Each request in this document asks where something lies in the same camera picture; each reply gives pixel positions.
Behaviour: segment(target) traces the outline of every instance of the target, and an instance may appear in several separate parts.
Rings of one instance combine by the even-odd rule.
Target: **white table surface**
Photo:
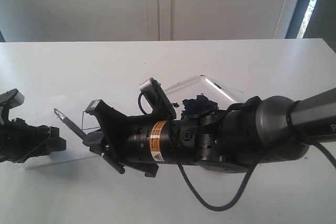
[[[335,67],[336,55],[321,39],[2,43],[0,91],[18,88],[26,101],[46,101],[110,90],[102,98],[135,114],[138,86],[149,77],[165,88],[204,74],[244,99],[278,94],[295,100],[336,87]],[[326,146],[336,154],[336,144]],[[306,157],[259,165],[226,212],[198,203],[176,166],[161,165],[153,179],[131,169],[119,175],[100,157],[31,170],[2,163],[0,223],[335,223],[335,170],[314,148]],[[231,200],[243,177],[186,171],[217,205]]]

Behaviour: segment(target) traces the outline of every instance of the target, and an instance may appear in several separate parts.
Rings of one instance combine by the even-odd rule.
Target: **orange warning label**
[[[158,121],[155,123],[150,135],[150,149],[155,161],[164,161],[160,151],[160,134],[167,121]]]

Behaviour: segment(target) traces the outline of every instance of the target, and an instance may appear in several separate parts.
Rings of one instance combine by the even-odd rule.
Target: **white table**
[[[0,44],[1,91],[18,88],[29,100],[110,89],[109,104],[126,114],[138,113],[138,86],[148,77],[165,88],[204,74],[245,99],[295,100],[336,87],[335,67],[335,53],[320,39]],[[336,154],[336,144],[326,146]],[[32,170],[4,163],[0,222],[334,223],[335,171],[314,148],[306,157],[258,166],[238,204],[220,213],[198,203],[176,166],[161,165],[151,179],[131,169],[119,175],[100,157]],[[243,177],[186,171],[217,205],[231,200]]]

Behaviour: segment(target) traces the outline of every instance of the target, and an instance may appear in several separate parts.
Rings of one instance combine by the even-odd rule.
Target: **label sticker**
[[[149,146],[151,149],[151,154],[154,161],[157,162],[164,162],[160,151],[160,134],[166,122],[167,121],[158,121],[157,123],[155,123],[150,135]]]

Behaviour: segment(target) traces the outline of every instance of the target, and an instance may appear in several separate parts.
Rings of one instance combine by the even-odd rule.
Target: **warning label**
[[[158,161],[158,162],[164,161],[161,151],[160,151],[160,134],[166,122],[167,121],[158,121],[157,123],[155,123],[151,131],[149,146],[150,146],[151,154],[152,154],[154,161]]]

